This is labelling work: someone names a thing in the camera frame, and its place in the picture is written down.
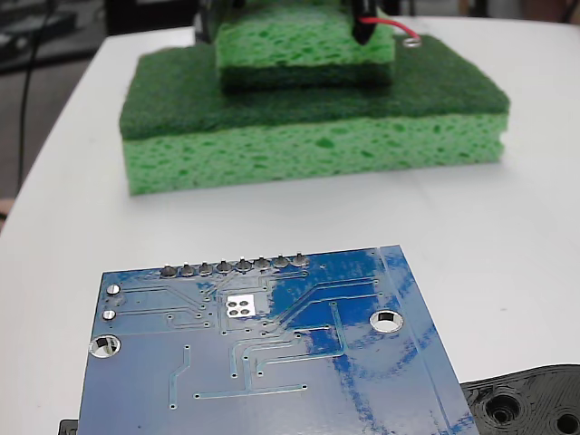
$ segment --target stacked sponges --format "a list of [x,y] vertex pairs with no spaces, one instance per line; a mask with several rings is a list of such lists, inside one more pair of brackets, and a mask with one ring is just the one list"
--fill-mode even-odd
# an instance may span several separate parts
[[143,56],[121,115],[130,192],[498,160],[509,104],[489,78],[428,36],[403,49],[379,26],[360,46],[334,3],[255,0],[215,46]]

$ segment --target black object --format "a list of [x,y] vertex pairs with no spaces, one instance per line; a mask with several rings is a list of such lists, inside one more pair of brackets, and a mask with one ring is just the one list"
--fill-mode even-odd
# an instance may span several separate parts
[[58,429],[58,435],[76,435],[78,429],[78,420],[62,420]]
[[416,16],[417,15],[417,5],[415,0],[409,0],[409,15]]
[[489,18],[488,0],[475,0],[473,7],[469,10],[469,16]]
[[365,45],[371,39],[377,24],[363,24],[359,18],[377,16],[376,0],[350,0],[353,9],[353,38],[360,45]]
[[245,0],[199,0],[194,26],[196,41],[212,44],[230,7],[243,7]]
[[[461,384],[480,435],[580,434],[580,365],[552,365]],[[63,420],[58,435],[76,435]]]
[[188,26],[198,11],[196,0],[144,3],[139,0],[104,0],[108,34],[130,34]]
[[575,10],[580,5],[580,0],[574,0],[568,7],[566,8],[560,23],[570,23],[572,20],[572,16],[574,15]]

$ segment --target green scouring pad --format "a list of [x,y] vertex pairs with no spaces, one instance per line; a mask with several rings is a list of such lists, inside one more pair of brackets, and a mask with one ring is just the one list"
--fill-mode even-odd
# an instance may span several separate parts
[[132,194],[497,161],[508,98],[444,43],[390,87],[223,94],[213,47],[143,56],[121,115]]
[[389,84],[394,40],[388,25],[359,45],[340,0],[254,0],[219,28],[217,70],[225,91]]

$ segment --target white table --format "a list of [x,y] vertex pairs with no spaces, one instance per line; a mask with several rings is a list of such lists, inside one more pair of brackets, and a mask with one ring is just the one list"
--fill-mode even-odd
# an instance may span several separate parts
[[118,119],[138,57],[110,38],[0,236],[2,432],[76,418],[101,273],[401,244],[461,382],[580,363],[580,28],[406,20],[512,100],[500,164],[128,196]]

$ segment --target mounting hole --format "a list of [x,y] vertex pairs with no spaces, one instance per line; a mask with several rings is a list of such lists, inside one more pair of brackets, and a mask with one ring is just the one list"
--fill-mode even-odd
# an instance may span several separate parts
[[371,319],[371,326],[380,333],[396,333],[402,328],[402,316],[391,310],[381,310],[375,312]]
[[95,358],[111,358],[121,348],[121,340],[114,335],[100,335],[91,340],[89,353]]
[[564,414],[556,423],[558,430],[565,434],[577,433],[580,428],[580,421],[572,414]]
[[506,394],[500,394],[486,404],[486,413],[493,421],[499,424],[506,424],[515,420],[519,412],[520,407],[517,400]]

